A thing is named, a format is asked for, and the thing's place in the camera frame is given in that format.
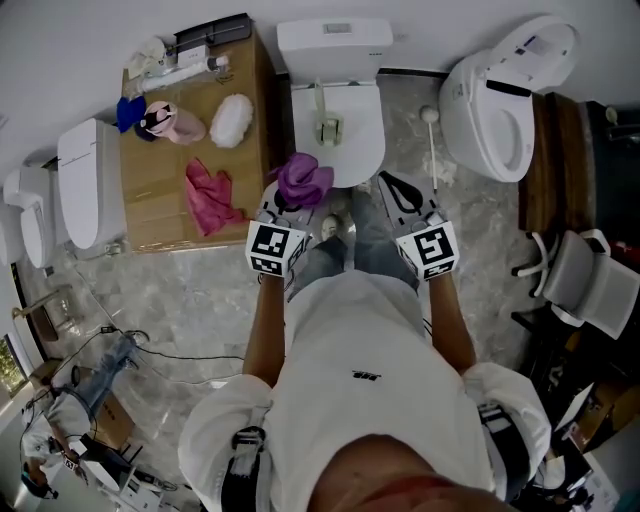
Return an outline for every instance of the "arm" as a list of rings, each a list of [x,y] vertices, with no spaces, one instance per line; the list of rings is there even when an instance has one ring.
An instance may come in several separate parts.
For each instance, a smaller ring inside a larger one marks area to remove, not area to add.
[[[476,353],[460,312],[451,274],[429,281],[433,347],[460,374],[476,364]]]
[[[242,373],[273,387],[283,364],[284,280],[264,274]]]

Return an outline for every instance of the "sleeve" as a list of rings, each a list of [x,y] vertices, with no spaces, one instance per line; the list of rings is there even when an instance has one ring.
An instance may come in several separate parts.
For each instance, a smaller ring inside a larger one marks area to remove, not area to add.
[[[522,434],[533,478],[549,450],[551,425],[531,381],[494,363],[478,363],[463,375],[467,394],[476,403],[495,401],[507,410]]]
[[[270,407],[271,387],[252,375],[238,375],[194,407],[178,444],[180,469],[208,510],[216,477],[226,468],[231,439],[246,427],[254,407]]]

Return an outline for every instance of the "pink cloth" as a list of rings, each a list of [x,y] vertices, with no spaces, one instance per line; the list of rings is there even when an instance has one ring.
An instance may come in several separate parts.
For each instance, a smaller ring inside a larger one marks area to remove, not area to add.
[[[227,173],[218,171],[212,178],[197,158],[187,164],[187,203],[201,236],[216,233],[225,224],[247,220],[242,210],[231,207],[231,179]]]

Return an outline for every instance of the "cardboard box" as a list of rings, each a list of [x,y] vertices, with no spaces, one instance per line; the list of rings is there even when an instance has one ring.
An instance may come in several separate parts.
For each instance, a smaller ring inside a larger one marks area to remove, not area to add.
[[[90,368],[78,367],[78,370],[80,371],[80,380],[91,376]],[[100,408],[96,421],[91,419],[92,430],[89,432],[89,436],[109,448],[120,450],[131,435],[134,426],[135,423],[131,416],[120,405],[114,394],[109,393]]]
[[[187,209],[185,171],[198,158],[212,175],[227,172],[234,208],[253,217],[267,173],[282,163],[281,110],[273,67],[257,33],[249,39],[213,48],[226,54],[231,71],[224,78],[182,82],[145,95],[147,105],[165,100],[195,114],[207,127],[222,100],[241,93],[253,103],[253,120],[244,140],[233,149],[218,148],[207,133],[203,140],[180,146],[168,139],[140,139],[133,129],[121,137],[121,173],[127,232],[136,252],[159,252],[242,243],[249,223],[227,225],[208,237],[198,234]]]
[[[571,437],[586,453],[601,445],[640,414],[640,385],[623,381],[600,382],[576,419]]]

